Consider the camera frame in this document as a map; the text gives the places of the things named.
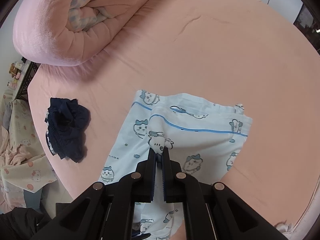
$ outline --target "tiled floor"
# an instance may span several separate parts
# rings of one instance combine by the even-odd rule
[[[56,216],[56,203],[71,203],[72,201],[72,197],[59,179],[42,189],[41,202],[51,218]]]

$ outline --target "fitted sheet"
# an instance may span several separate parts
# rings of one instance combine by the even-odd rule
[[[84,64],[41,65],[28,96],[44,150],[73,198],[99,178],[137,90],[241,102],[253,123],[222,182],[271,224],[296,224],[319,178],[319,64],[303,34],[260,0],[149,0]],[[91,112],[80,163],[46,145],[50,97],[78,98]]]

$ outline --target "orange spot print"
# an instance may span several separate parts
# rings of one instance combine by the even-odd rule
[[[27,188],[30,189],[30,190],[33,190],[33,185],[32,184],[28,184]]]

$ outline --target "metal screw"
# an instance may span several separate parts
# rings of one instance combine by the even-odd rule
[[[178,172],[176,176],[178,179],[185,179],[187,175],[184,172]]]
[[[103,183],[101,183],[101,182],[96,182],[95,184],[92,185],[92,187],[93,187],[95,190],[102,189]]]
[[[133,178],[133,179],[138,179],[140,177],[141,177],[141,174],[138,173],[138,172],[134,172],[134,173],[131,174],[131,178]]]
[[[224,185],[220,182],[214,184],[214,187],[217,189],[217,190],[223,190],[224,189]]]

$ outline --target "hello kitty print fabric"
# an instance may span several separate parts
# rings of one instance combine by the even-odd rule
[[[244,106],[221,106],[189,94],[160,96],[137,91],[99,181],[110,184],[134,172],[149,148],[170,159],[198,181],[213,184],[229,171],[246,141],[252,119]],[[183,209],[163,201],[162,174],[156,171],[152,203],[136,203],[133,230],[150,240],[169,239],[180,227]]]

